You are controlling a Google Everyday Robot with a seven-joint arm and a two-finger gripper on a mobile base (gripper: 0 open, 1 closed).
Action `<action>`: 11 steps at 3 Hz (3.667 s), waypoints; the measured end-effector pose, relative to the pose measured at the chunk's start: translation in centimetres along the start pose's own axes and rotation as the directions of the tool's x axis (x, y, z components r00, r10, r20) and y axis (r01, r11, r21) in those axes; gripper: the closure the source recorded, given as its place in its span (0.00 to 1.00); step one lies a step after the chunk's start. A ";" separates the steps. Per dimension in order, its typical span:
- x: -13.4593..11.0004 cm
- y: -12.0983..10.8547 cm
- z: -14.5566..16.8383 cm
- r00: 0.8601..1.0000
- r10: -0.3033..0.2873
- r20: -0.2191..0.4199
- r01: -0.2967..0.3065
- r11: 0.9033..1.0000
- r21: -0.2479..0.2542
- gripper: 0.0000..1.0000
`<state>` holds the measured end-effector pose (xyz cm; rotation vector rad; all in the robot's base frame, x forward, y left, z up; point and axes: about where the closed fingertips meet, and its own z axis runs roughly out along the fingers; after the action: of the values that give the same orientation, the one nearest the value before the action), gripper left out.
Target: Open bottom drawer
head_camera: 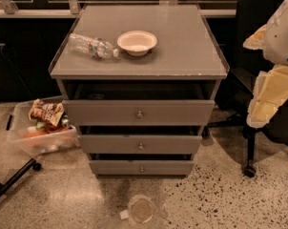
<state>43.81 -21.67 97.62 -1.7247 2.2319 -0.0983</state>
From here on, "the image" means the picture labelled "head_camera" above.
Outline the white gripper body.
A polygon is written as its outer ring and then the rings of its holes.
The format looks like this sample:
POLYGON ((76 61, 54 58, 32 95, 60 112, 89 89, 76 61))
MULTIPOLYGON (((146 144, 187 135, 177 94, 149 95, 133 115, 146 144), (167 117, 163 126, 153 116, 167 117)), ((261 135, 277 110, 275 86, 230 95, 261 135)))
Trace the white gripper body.
POLYGON ((288 66, 275 65, 268 73, 260 72, 253 95, 246 122, 252 128, 262 128, 288 99, 288 66))

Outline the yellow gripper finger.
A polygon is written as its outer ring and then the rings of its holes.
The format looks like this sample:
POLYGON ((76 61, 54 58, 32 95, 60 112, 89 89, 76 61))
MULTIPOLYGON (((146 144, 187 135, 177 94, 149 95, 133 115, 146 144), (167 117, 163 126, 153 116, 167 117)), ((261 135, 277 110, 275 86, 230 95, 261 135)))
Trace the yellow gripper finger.
POLYGON ((263 25, 243 42, 243 47, 248 50, 262 50, 265 32, 266 26, 263 25))

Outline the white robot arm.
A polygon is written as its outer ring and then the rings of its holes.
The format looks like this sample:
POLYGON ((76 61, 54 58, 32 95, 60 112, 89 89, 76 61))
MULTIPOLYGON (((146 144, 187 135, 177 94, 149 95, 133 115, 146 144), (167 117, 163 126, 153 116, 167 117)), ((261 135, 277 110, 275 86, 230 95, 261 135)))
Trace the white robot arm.
POLYGON ((263 57, 274 64, 268 73, 258 74, 248 107, 247 124, 262 128, 288 99, 288 0, 244 41, 243 47, 262 50, 263 57))

